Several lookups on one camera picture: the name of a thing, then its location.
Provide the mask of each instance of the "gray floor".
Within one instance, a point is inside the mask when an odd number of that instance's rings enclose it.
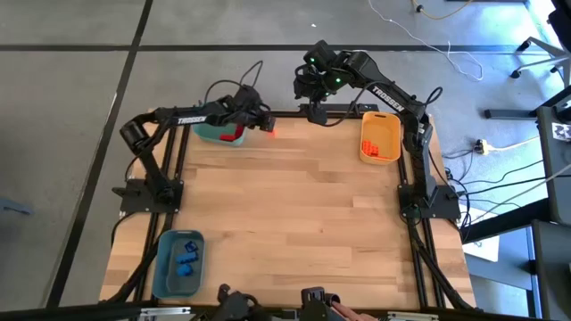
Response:
[[[525,290],[471,276],[476,303],[482,309],[510,316],[527,317]]]
[[[431,44],[445,45],[450,39],[454,45],[518,45],[530,35],[537,36],[522,4],[476,3],[448,20],[430,21],[414,14],[406,1],[372,1],[383,8],[387,18],[397,20]],[[129,44],[143,3],[4,0],[0,3],[0,44]],[[442,0],[423,3],[434,14],[450,12],[459,5]],[[337,44],[416,44],[402,30],[379,20],[364,0],[156,1],[143,43],[310,44],[321,38]],[[238,79],[259,59],[265,61],[258,85],[262,98],[273,109],[294,109],[299,102],[292,92],[293,70],[302,63],[302,54],[140,53],[117,123],[156,106],[192,105],[203,97],[211,82]],[[420,98],[427,97],[436,86],[444,87],[443,96],[429,112],[435,116],[445,152],[469,148],[477,138],[503,146],[536,136],[533,122],[484,120],[482,110],[532,109],[562,89],[560,77],[547,69],[525,72],[518,80],[508,78],[520,63],[545,56],[477,54],[484,65],[484,80],[475,82],[455,72],[438,53],[371,55],[387,77]],[[125,57],[125,53],[0,53],[0,196],[26,203],[35,211],[30,217],[8,211],[0,215],[0,253],[4,255],[0,263],[0,310],[42,304]],[[477,72],[468,59],[457,59],[463,68]],[[228,91],[235,89],[220,86],[212,95]],[[345,89],[331,101],[347,102],[355,94]],[[374,102],[370,95],[361,99]],[[111,187],[121,185],[130,157],[115,135],[62,304],[97,301],[120,203]],[[537,143],[476,156],[467,180],[500,177],[540,158]],[[456,177],[463,170],[462,160],[447,165]],[[539,166],[509,179],[541,174]],[[503,201],[522,188],[483,194],[482,198]],[[531,202],[542,193],[537,191],[517,202]],[[479,205],[489,209],[486,203]]]

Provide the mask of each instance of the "white cable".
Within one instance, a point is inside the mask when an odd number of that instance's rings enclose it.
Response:
[[[519,193],[519,194],[517,194],[516,196],[512,196],[512,197],[508,198],[506,201],[501,202],[501,203],[499,203],[498,205],[492,207],[490,210],[488,210],[488,211],[485,212],[484,214],[482,214],[482,215],[478,216],[477,218],[475,218],[474,221],[477,221],[478,219],[480,219],[481,217],[485,216],[486,214],[488,214],[488,213],[492,212],[493,210],[499,208],[502,204],[505,204],[505,203],[507,203],[507,202],[509,202],[509,201],[511,201],[511,200],[513,200],[513,199],[515,199],[515,198],[517,198],[517,197],[519,197],[519,196],[521,196],[521,195],[523,195],[523,194],[525,194],[525,193],[528,193],[528,192],[534,190],[534,189],[537,188],[538,186],[543,185],[543,184],[545,184],[545,183],[551,181],[553,178],[555,178],[555,177],[561,175],[561,173],[563,173],[564,171],[566,171],[566,170],[568,170],[568,169],[571,169],[571,163],[570,163],[570,164],[567,164],[567,166],[565,166],[565,167],[564,167],[562,170],[560,170],[559,172],[557,172],[557,173],[551,175],[551,176],[548,177],[548,178],[543,179],[543,181],[542,181],[541,183],[538,183],[537,185],[534,185],[533,187],[524,190],[524,192]]]
[[[521,143],[517,143],[517,144],[513,144],[511,146],[506,146],[506,147],[493,147],[492,145],[490,145],[490,151],[498,151],[498,152],[503,152],[503,151],[507,151],[516,147],[519,147],[521,145],[527,144],[529,142],[534,141],[535,139],[538,139],[539,136],[533,137],[533,138],[529,138]]]
[[[418,38],[418,37],[412,36],[412,34],[410,33],[410,31],[408,31],[406,28],[404,28],[399,22],[394,21],[394,20],[392,20],[392,19],[387,19],[387,18],[383,17],[383,15],[382,15],[379,11],[377,11],[377,9],[375,9],[375,8],[373,7],[373,4],[371,3],[371,0],[368,0],[368,5],[371,7],[371,9],[373,9],[374,12],[376,12],[376,13],[378,14],[379,17],[381,17],[381,19],[382,19],[383,21],[387,21],[387,22],[394,23],[395,25],[401,27],[401,29],[403,29],[404,31],[406,31],[406,33],[408,33],[411,38],[413,38],[413,39],[415,39],[415,40],[421,42],[423,45],[427,46],[428,48],[430,48],[430,49],[432,49],[432,50],[435,50],[436,52],[438,52],[438,53],[440,53],[440,54],[443,54],[443,55],[446,57],[446,59],[448,59],[448,61],[452,64],[452,66],[454,67],[454,69],[455,69],[457,72],[461,73],[461,74],[464,75],[464,76],[470,77],[470,78],[472,78],[472,79],[475,80],[475,81],[480,81],[480,80],[484,79],[484,66],[482,66],[482,63],[480,63],[476,58],[474,58],[474,56],[473,56],[471,53],[468,53],[468,52],[452,52],[452,53],[451,53],[451,51],[450,51],[450,50],[451,50],[450,40],[448,41],[448,52],[445,53],[444,51],[439,50],[438,48],[433,47],[433,46],[427,44],[424,40],[422,40],[422,39],[420,39],[420,38]],[[462,70],[462,68],[461,68],[456,62],[454,62],[454,61],[450,58],[450,54],[467,54],[467,55],[468,55],[470,58],[472,58],[472,60],[480,67],[480,77],[476,77],[476,76],[474,76],[474,75],[472,75],[472,74],[469,74],[469,73],[464,72],[464,71]]]

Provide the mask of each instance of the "table leg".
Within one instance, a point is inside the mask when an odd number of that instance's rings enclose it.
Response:
[[[545,198],[495,218],[488,218],[471,226],[463,227],[460,229],[462,242],[464,244],[472,243],[529,226],[534,219],[550,220],[549,199]]]
[[[541,106],[561,108],[571,99],[571,86],[558,92]],[[535,119],[537,117],[536,110],[485,110],[484,116],[487,119]]]

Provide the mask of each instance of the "blue bin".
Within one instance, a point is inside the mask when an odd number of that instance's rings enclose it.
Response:
[[[178,276],[176,262],[179,254],[186,253],[185,244],[193,241],[198,247],[198,260],[190,264],[193,274]],[[198,231],[169,231],[159,239],[156,267],[153,278],[153,294],[159,299],[181,299],[195,294],[203,283],[204,249],[203,235]]]
[[[212,126],[208,124],[193,125],[193,131],[205,142],[224,144],[228,146],[239,146],[244,142],[246,136],[246,128],[241,136],[233,142],[224,141],[220,139],[221,135],[234,135],[236,132],[237,124],[228,124],[226,126]]]

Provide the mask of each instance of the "chair leg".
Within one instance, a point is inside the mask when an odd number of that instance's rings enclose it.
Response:
[[[569,87],[569,83],[571,83],[571,60],[563,63],[563,84],[565,88]]]
[[[519,66],[519,68],[517,68],[514,72],[521,71],[521,70],[528,70],[531,67],[539,66],[539,65],[543,65],[543,64],[557,65],[557,64],[560,64],[561,62],[564,62],[564,61],[569,61],[569,56],[554,57],[554,58],[550,58],[550,59],[540,61],[540,62],[528,63],[528,64],[525,64],[523,66]]]
[[[533,42],[534,44],[538,45],[541,49],[550,53],[552,56],[558,57],[558,56],[562,56],[562,55],[567,55],[565,50],[561,50],[561,49],[557,48],[556,46],[544,43],[540,39],[537,39],[534,37],[529,37],[527,39],[527,41]]]

